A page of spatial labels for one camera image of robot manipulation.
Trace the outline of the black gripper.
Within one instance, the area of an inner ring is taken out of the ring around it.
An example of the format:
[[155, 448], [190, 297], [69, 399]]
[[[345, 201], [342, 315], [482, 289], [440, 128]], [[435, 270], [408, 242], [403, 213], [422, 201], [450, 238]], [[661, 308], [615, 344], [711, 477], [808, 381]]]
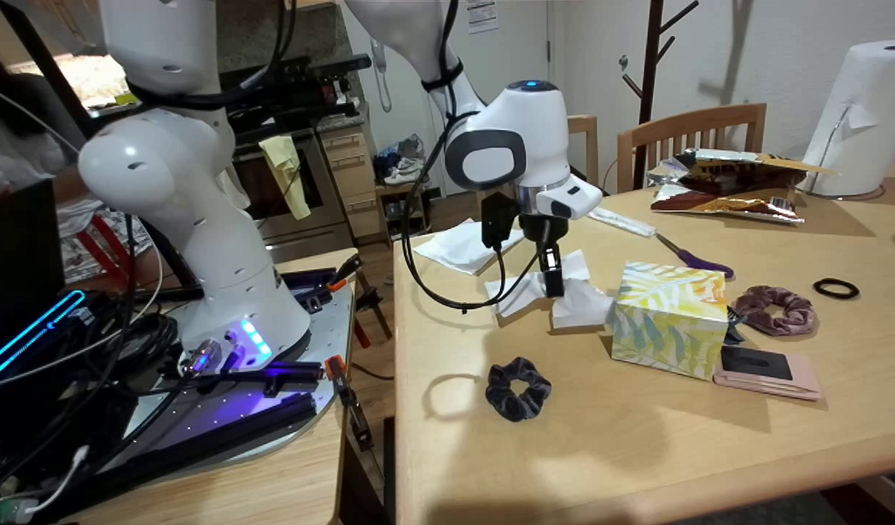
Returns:
[[562, 297], [561, 239], [568, 233], [565, 217], [524, 217], [523, 204], [504, 194], [482, 201], [482, 245], [498, 251], [510, 238], [510, 222], [520, 222], [524, 238], [542, 251], [545, 297]]

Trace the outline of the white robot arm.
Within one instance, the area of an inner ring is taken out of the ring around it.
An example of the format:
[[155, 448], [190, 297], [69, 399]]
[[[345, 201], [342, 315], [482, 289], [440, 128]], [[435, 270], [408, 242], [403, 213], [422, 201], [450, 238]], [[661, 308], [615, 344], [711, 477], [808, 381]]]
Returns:
[[[459, 0], [348, 0], [357, 20], [397, 49], [444, 111], [445, 176], [512, 194], [539, 251], [552, 251], [601, 189], [574, 176], [568, 117], [558, 86], [524, 79], [482, 101], [450, 36]], [[218, 83], [217, 0], [99, 0], [109, 54], [142, 109], [97, 133], [78, 172], [104, 204], [158, 229], [199, 278], [201, 294], [174, 312], [177, 370], [208, 378], [262, 370], [313, 328], [291, 297], [253, 220], [224, 188], [237, 137]]]

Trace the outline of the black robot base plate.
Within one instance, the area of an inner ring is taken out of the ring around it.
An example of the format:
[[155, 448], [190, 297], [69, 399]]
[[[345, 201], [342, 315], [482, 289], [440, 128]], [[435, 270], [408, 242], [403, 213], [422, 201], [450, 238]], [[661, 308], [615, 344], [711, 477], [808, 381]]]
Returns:
[[335, 399], [323, 375], [348, 353], [354, 287], [295, 289], [313, 308], [313, 329], [262, 370], [195, 378], [158, 394], [125, 430], [119, 448], [90, 462], [69, 488], [34, 518], [58, 523], [150, 481], [275, 453], [319, 424]]

